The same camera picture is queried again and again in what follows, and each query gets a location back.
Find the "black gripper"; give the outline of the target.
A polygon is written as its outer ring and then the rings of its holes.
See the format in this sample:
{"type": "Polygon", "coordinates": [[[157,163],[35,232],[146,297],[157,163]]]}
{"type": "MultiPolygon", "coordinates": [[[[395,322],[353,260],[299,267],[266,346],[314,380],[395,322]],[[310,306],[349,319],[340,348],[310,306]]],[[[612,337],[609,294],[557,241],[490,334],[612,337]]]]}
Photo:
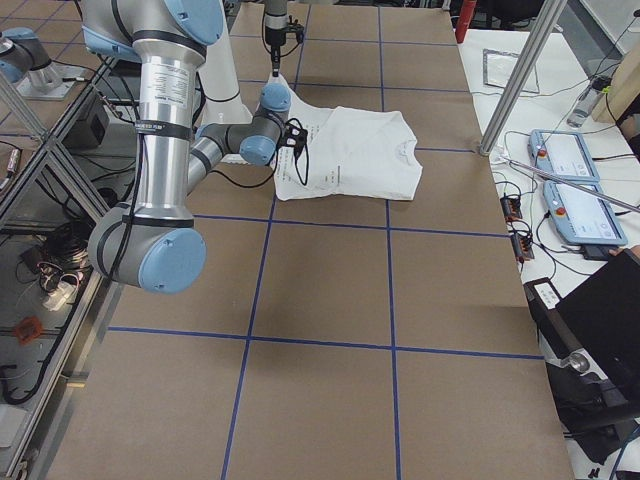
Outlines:
{"type": "Polygon", "coordinates": [[[278,141],[278,147],[303,150],[307,146],[309,131],[303,127],[299,119],[289,119],[284,124],[283,133],[278,141]]]}
{"type": "Polygon", "coordinates": [[[264,40],[270,54],[272,76],[277,78],[280,74],[280,60],[283,54],[281,48],[286,44],[287,36],[295,37],[296,45],[285,53],[292,53],[304,41],[304,26],[298,20],[292,19],[266,19],[264,23],[264,40]]]}

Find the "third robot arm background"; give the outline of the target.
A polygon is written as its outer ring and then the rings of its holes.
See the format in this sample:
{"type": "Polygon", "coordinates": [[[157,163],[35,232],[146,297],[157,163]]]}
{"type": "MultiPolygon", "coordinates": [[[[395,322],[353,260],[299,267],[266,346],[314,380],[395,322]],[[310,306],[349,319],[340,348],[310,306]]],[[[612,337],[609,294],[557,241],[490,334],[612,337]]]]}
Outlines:
{"type": "Polygon", "coordinates": [[[26,99],[63,100],[84,72],[84,67],[55,64],[30,28],[1,32],[1,73],[26,99]]]}

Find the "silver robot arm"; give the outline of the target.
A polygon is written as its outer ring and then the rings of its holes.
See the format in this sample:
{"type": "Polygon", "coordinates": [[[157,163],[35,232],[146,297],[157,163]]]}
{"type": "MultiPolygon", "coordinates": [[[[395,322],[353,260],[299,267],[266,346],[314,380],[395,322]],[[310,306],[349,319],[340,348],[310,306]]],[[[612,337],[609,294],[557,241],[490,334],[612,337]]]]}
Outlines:
{"type": "Polygon", "coordinates": [[[304,154],[306,130],[276,78],[244,107],[219,1],[89,1],[82,29],[91,52],[141,66],[133,191],[93,229],[90,262],[115,282],[183,291],[206,260],[187,195],[227,155],[265,166],[282,148],[304,154]]]}
{"type": "Polygon", "coordinates": [[[277,78],[280,75],[282,57],[293,53],[303,44],[305,28],[288,14],[286,0],[266,0],[261,35],[263,47],[270,57],[271,75],[277,78]],[[282,53],[282,48],[286,45],[289,36],[295,39],[296,44],[289,51],[282,53]]]}

